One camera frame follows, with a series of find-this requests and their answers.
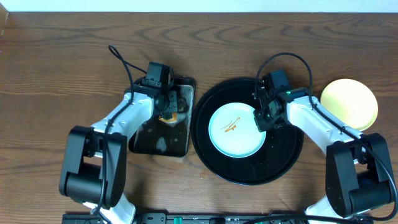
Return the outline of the orange green scrub sponge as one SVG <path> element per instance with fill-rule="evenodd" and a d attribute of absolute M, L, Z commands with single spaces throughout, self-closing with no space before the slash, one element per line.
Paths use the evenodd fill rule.
<path fill-rule="evenodd" d="M 167 113 L 159 116 L 159 121 L 166 124 L 173 124 L 177 122 L 177 113 Z"/>

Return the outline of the light blue plate front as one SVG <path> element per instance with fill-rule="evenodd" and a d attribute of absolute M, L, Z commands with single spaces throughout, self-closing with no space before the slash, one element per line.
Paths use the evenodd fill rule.
<path fill-rule="evenodd" d="M 267 133 L 258 130 L 252 106 L 245 103 L 228 103 L 212 114 L 208 134 L 220 153 L 240 159 L 260 150 Z"/>

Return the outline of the yellow plate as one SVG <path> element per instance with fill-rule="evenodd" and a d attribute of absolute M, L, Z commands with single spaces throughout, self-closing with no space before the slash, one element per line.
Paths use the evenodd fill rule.
<path fill-rule="evenodd" d="M 320 102 L 339 120 L 358 131 L 368 129 L 378 115 L 374 93 L 353 79 L 343 78 L 329 83 L 322 91 Z"/>

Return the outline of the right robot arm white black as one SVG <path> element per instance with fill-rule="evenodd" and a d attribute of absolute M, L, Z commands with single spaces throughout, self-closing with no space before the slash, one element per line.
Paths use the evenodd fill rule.
<path fill-rule="evenodd" d="M 306 88 L 256 86 L 254 97 L 261 105 L 254 111 L 260 132 L 295 126 L 326 155 L 326 195 L 306 209 L 303 219 L 356 223 L 368 219 L 368 210 L 397 204 L 389 150 L 380 134 L 349 127 Z"/>

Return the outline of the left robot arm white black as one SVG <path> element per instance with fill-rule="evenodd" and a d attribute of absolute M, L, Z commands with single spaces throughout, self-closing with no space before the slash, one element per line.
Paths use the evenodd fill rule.
<path fill-rule="evenodd" d="M 126 89 L 122 102 L 90 127 L 75 126 L 67 138 L 59 192 L 91 208 L 106 223 L 133 223 L 135 206 L 123 194 L 129 140 L 154 115 L 174 113 L 174 78 L 143 77 Z"/>

